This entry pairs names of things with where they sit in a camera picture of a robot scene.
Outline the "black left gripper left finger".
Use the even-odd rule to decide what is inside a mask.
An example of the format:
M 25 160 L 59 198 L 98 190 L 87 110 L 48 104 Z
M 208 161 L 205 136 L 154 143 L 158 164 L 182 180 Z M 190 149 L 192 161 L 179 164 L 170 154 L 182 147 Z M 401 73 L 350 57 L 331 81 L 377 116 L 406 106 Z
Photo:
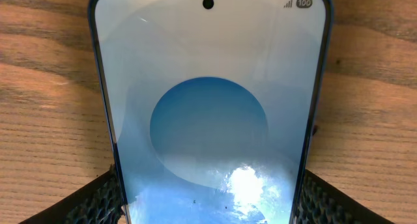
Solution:
M 20 224 L 118 224 L 125 216 L 116 168 Z

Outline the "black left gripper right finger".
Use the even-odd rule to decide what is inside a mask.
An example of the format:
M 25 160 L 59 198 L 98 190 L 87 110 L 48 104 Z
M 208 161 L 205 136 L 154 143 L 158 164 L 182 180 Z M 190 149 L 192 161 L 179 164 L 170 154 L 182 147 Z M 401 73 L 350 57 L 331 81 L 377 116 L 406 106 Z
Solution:
M 394 224 L 306 170 L 294 224 Z

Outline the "blue Samsung Galaxy smartphone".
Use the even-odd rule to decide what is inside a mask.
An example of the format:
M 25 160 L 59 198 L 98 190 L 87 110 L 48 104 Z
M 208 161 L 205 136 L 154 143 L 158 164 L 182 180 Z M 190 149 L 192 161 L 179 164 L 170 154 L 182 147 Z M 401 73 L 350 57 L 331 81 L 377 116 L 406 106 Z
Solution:
M 90 0 L 128 223 L 293 223 L 331 0 Z

